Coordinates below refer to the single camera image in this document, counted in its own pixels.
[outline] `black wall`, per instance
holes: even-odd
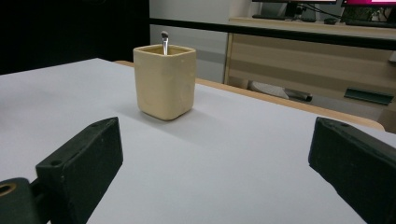
[[[0,75],[91,58],[133,60],[149,44],[149,1],[5,0]]]

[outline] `white table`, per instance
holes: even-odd
[[[192,111],[137,108],[134,69],[99,59],[0,76],[0,179],[119,117],[124,163],[89,223],[364,223],[308,165],[316,115],[197,85]],[[396,147],[396,135],[354,125]]]

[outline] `cup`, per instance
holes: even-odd
[[[137,105],[157,119],[170,120],[192,108],[195,90],[196,50],[169,45],[134,49]]]

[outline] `metal ring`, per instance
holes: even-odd
[[[6,194],[9,194],[16,187],[17,187],[17,184],[15,184],[15,183],[6,183],[6,184],[0,185],[0,197],[5,196]]]

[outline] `monitor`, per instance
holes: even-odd
[[[335,5],[337,3],[337,0],[252,0],[252,2],[287,3],[285,17],[294,18],[295,15],[301,14],[301,12],[298,9],[299,4]]]
[[[396,0],[343,0],[342,7],[382,7],[388,13],[387,22],[396,22]]]

